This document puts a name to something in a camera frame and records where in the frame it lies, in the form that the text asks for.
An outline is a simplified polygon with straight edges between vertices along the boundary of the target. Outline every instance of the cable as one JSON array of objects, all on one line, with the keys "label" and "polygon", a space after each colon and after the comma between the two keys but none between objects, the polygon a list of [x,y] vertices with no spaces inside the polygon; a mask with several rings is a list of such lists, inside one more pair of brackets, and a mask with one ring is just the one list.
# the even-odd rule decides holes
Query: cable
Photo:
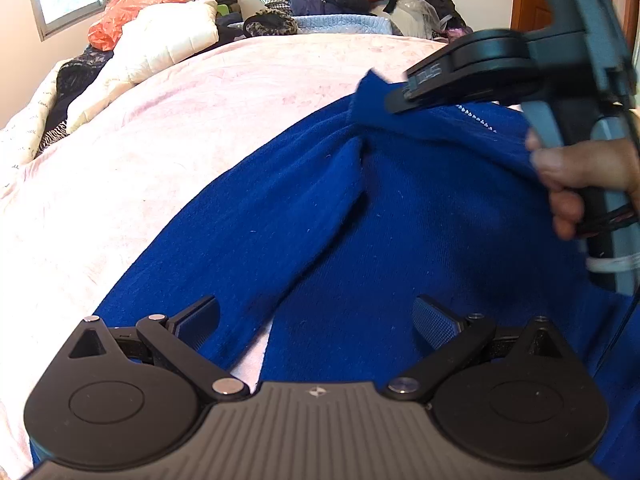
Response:
[{"label": "cable", "polygon": [[607,347],[604,349],[604,352],[600,356],[600,359],[596,366],[595,375],[597,375],[597,373],[600,371],[600,369],[602,368],[602,365],[605,363],[605,361],[607,360],[607,357],[609,357],[609,354],[611,353],[616,343],[620,339],[620,336],[622,336],[622,333],[625,331],[626,325],[631,319],[631,316],[633,316],[634,312],[636,311],[636,307],[638,306],[639,301],[640,301],[640,286],[636,288],[636,293],[634,294],[633,298],[631,298],[631,304],[629,304],[629,308],[625,312],[625,317],[622,318],[622,322],[618,326],[618,329],[616,330],[616,333],[613,336],[613,339],[609,342]]},{"label": "cable", "polygon": [[596,219],[581,222],[576,226],[576,235],[581,238],[588,238],[600,233],[610,233],[633,225],[636,222],[638,222],[638,215],[634,207],[629,203]]},{"label": "cable", "polygon": [[[626,108],[624,116],[625,116],[626,125],[628,126],[628,129],[629,129],[629,136],[631,137],[631,141],[636,147],[636,153],[640,158],[640,140],[638,139],[638,131],[636,130],[636,124],[634,122],[633,112],[631,110],[628,110],[628,108]],[[602,369],[602,366],[607,360],[607,357],[609,357],[609,355],[611,354],[611,351],[614,349],[614,347],[616,346],[616,343],[620,339],[620,336],[622,336],[623,332],[625,331],[625,328],[629,323],[629,320],[633,316],[634,312],[636,311],[636,308],[638,307],[639,302],[640,302],[640,284],[636,287],[636,292],[631,298],[631,303],[629,304],[629,307],[626,310],[625,315],[622,318],[622,322],[620,322],[620,325],[616,330],[616,333],[614,334],[611,341],[609,341],[609,344],[607,345],[607,347],[604,349],[604,352],[600,356],[600,359],[598,360],[598,364],[596,365],[596,373],[594,375],[596,375]]]}]

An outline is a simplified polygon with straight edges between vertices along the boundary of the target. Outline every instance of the human hand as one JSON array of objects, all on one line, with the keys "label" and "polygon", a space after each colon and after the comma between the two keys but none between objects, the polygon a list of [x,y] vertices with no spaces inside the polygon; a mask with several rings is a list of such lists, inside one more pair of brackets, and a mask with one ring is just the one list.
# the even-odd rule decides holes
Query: human hand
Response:
[{"label": "human hand", "polygon": [[569,188],[587,186],[625,191],[640,211],[640,161],[631,139],[588,140],[562,148],[542,148],[529,130],[525,142],[540,182],[549,190],[554,229],[562,240],[575,236],[584,202]]}]

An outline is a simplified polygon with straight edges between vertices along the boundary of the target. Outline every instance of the blue knit fabric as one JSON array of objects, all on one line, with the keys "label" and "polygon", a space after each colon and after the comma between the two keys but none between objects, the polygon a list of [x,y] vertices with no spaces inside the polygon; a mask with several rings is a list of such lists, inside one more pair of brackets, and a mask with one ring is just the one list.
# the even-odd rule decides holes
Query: blue knit fabric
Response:
[{"label": "blue knit fabric", "polygon": [[391,20],[363,14],[295,16],[298,34],[388,34],[394,33]]},{"label": "blue knit fabric", "polygon": [[[524,118],[492,104],[467,108],[494,131],[455,107],[392,116],[391,89],[367,75],[209,184],[96,314],[132,325],[215,294],[220,326],[200,352],[218,365],[275,314],[263,379],[383,383],[429,351],[410,316],[427,293],[504,325],[546,314],[593,368],[628,299],[591,285],[554,235]],[[620,480],[640,478],[633,323],[599,377],[616,402],[597,459]]]}]

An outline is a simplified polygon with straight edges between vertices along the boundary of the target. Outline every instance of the clear plastic bag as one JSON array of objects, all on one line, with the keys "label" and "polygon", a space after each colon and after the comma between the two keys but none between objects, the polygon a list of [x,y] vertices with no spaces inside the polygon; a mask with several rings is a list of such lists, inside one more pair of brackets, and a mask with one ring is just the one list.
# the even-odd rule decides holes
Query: clear plastic bag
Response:
[{"label": "clear plastic bag", "polygon": [[144,7],[182,3],[186,0],[111,0],[100,19],[89,27],[89,43],[100,50],[112,50],[122,36],[122,26],[135,20]]},{"label": "clear plastic bag", "polygon": [[398,0],[398,6],[404,10],[416,15],[421,14],[424,17],[424,25],[426,27],[426,37],[431,39],[434,30],[442,30],[441,23],[435,7],[425,0]]}]

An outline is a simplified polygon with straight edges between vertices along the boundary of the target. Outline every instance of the pink blanket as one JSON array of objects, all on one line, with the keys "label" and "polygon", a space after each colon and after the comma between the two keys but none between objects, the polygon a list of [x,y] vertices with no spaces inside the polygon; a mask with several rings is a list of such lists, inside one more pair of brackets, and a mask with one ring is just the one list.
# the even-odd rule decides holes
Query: pink blanket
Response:
[{"label": "pink blanket", "polygon": [[[439,43],[376,35],[255,38],[153,76],[21,168],[0,200],[0,466],[31,468],[38,378],[160,230],[211,180],[367,70],[402,80]],[[234,373],[257,381],[268,330]]]}]

